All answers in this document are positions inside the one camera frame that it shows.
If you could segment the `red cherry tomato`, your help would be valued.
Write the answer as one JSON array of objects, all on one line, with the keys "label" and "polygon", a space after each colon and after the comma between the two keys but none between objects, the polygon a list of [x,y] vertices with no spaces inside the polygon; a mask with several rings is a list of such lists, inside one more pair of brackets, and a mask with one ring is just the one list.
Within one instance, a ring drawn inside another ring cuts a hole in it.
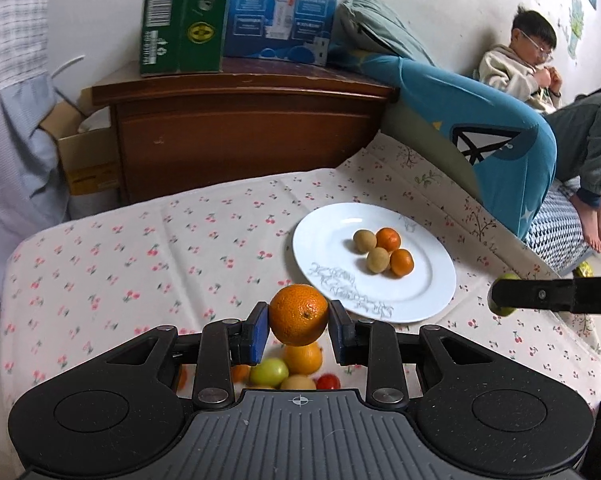
[{"label": "red cherry tomato", "polygon": [[339,390],[341,388],[340,378],[335,374],[327,373],[315,379],[318,390]]}]

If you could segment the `large orange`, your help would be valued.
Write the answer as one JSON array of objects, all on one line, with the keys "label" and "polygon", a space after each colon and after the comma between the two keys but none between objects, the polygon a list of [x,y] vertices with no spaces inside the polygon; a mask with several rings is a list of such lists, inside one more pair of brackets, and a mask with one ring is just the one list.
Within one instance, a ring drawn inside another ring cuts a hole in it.
[{"label": "large orange", "polygon": [[323,334],[328,320],[328,301],[310,285],[293,284],[281,288],[269,304],[270,330],[286,346],[312,344]]}]

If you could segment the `green fruit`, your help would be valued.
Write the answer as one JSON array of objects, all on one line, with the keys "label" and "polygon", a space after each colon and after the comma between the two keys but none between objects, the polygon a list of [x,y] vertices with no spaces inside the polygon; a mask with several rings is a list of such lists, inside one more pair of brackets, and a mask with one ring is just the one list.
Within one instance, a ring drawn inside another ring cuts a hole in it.
[{"label": "green fruit", "polygon": [[506,273],[496,278],[489,287],[487,295],[487,307],[494,315],[506,318],[517,310],[517,298],[512,285],[506,285],[509,281],[518,281],[517,274]]},{"label": "green fruit", "polygon": [[250,385],[278,388],[288,375],[290,371],[282,359],[263,359],[250,370]]}]

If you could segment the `orange under gripper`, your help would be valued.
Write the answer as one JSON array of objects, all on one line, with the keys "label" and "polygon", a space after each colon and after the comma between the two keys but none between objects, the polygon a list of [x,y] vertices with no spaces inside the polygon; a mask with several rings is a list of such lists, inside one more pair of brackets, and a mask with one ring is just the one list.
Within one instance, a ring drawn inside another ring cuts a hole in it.
[{"label": "orange under gripper", "polygon": [[250,365],[235,365],[231,367],[230,374],[231,380],[234,384],[246,385],[250,382],[250,371],[252,367]]}]

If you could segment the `blue white patterned mattress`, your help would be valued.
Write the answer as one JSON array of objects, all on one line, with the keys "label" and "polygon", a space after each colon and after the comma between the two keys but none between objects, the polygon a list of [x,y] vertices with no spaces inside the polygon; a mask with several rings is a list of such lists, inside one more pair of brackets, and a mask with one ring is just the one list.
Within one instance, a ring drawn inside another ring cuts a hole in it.
[{"label": "blue white patterned mattress", "polygon": [[581,180],[552,183],[523,242],[558,274],[573,271],[593,254],[584,240],[581,222],[570,202]]}]

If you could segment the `brown fruit left on cloth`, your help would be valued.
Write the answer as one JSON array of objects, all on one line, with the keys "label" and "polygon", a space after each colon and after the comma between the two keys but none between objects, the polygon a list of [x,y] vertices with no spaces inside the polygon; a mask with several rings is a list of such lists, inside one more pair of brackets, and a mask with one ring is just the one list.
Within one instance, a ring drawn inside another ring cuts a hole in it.
[{"label": "brown fruit left on cloth", "polygon": [[284,381],[281,382],[281,385],[279,385],[279,389],[294,391],[316,390],[317,385],[313,378],[302,374],[295,374],[285,378]]}]

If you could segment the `teal blanket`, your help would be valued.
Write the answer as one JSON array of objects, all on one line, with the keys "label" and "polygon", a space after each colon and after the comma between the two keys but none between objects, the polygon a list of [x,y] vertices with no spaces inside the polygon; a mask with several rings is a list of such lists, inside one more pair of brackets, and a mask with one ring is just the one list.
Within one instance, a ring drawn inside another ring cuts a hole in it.
[{"label": "teal blanket", "polygon": [[396,90],[382,130],[442,170],[516,237],[524,238],[555,177],[545,118],[474,79],[396,55],[336,47],[333,68]]}]

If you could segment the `cherry print tablecloth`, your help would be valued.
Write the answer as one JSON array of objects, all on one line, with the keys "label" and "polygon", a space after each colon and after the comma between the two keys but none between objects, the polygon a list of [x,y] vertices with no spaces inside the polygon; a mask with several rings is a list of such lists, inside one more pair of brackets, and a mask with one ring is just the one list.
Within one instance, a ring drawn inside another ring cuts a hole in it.
[{"label": "cherry print tablecloth", "polygon": [[293,234],[306,214],[339,203],[397,214],[403,237],[441,243],[457,283],[432,322],[601,400],[601,354],[589,318],[489,311],[508,272],[552,271],[507,228],[415,151],[379,134],[334,169],[201,188],[67,222],[25,240],[3,287],[3,401],[163,324],[182,334],[245,318],[258,301],[304,281]]}]

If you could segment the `boy with glasses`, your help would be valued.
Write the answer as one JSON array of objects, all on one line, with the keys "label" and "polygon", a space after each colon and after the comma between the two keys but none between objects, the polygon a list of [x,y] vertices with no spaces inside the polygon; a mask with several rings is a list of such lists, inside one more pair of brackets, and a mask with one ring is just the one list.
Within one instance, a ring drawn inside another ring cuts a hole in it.
[{"label": "boy with glasses", "polygon": [[570,198],[586,244],[601,252],[601,91],[562,104],[562,76],[550,64],[558,38],[538,12],[521,6],[512,21],[510,42],[484,53],[477,77],[538,112],[557,142],[555,176],[578,178]]}]

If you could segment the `brown open cardboard box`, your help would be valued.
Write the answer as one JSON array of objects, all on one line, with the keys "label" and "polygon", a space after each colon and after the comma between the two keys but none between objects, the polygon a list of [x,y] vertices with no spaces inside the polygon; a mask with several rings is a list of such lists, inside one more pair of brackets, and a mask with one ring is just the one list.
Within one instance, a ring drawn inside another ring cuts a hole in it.
[{"label": "brown open cardboard box", "polygon": [[54,141],[60,166],[73,196],[120,188],[116,134],[105,105],[94,105],[92,88],[80,92],[73,104],[61,98],[40,122]]}]

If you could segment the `dark wooden cabinet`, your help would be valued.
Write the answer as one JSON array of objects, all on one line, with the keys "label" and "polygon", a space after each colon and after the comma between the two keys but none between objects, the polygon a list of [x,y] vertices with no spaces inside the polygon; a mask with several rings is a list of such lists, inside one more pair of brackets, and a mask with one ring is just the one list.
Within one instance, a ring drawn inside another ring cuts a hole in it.
[{"label": "dark wooden cabinet", "polygon": [[130,63],[91,88],[110,110],[129,203],[334,168],[371,142],[398,96],[363,76],[247,58],[155,77]]}]

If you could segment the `checkered grey cloth cover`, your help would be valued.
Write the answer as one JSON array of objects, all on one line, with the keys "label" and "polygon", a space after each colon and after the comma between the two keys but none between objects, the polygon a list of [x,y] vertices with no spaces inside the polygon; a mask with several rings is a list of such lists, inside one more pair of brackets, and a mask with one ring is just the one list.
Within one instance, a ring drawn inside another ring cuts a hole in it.
[{"label": "checkered grey cloth cover", "polygon": [[0,304],[16,247],[66,218],[58,151],[41,129],[58,102],[48,72],[49,0],[0,0]]}]

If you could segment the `grey green pillow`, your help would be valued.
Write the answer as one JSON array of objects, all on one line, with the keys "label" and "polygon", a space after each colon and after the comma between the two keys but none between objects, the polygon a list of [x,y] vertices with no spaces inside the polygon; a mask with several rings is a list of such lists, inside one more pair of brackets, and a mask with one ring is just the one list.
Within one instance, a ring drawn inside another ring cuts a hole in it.
[{"label": "grey green pillow", "polygon": [[344,46],[436,65],[424,44],[383,0],[343,0],[334,18]]}]

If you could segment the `blue cardboard box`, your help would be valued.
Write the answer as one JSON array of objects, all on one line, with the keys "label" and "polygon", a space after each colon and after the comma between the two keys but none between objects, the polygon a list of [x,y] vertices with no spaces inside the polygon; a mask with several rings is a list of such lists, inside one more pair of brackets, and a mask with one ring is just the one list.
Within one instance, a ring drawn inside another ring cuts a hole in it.
[{"label": "blue cardboard box", "polygon": [[224,55],[323,66],[337,0],[229,0]]}]

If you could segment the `green cardboard box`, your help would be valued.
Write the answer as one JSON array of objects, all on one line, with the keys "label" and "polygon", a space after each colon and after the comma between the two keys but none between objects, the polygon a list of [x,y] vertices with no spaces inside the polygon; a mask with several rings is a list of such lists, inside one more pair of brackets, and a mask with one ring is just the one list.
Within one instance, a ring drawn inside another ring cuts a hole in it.
[{"label": "green cardboard box", "polygon": [[229,0],[144,0],[140,75],[217,73]]}]

